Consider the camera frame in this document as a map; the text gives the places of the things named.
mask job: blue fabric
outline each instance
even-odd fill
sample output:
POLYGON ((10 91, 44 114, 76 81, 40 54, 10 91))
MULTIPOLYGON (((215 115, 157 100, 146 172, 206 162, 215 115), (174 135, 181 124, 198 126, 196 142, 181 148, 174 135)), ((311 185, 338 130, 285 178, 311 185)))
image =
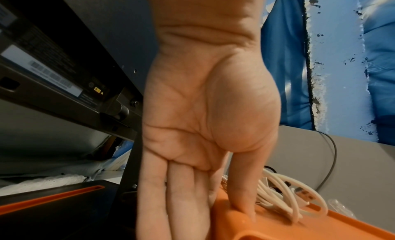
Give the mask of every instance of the blue fabric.
MULTIPOLYGON (((371 11, 374 0, 361 0, 371 11)), ((369 91, 379 142, 395 145, 395 0, 379 3, 364 19, 369 91)))
POLYGON ((261 51, 280 92, 280 123, 311 129, 303 10, 303 0, 277 0, 261 30, 261 51))

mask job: barcode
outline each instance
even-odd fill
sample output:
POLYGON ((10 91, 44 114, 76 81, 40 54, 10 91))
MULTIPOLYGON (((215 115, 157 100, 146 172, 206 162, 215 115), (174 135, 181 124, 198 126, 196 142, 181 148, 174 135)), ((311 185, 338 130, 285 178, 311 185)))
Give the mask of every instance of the barcode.
POLYGON ((73 85, 71 84, 71 82, 69 82, 68 80, 63 79, 62 77, 58 76, 57 74, 51 72, 50 70, 48 70, 46 67, 42 66, 41 64, 35 62, 35 61, 30 61, 29 65, 32 66, 33 68, 41 71, 42 73, 44 73, 46 76, 50 77, 51 79, 59 82, 60 84, 63 84, 64 86, 71 88, 73 85))

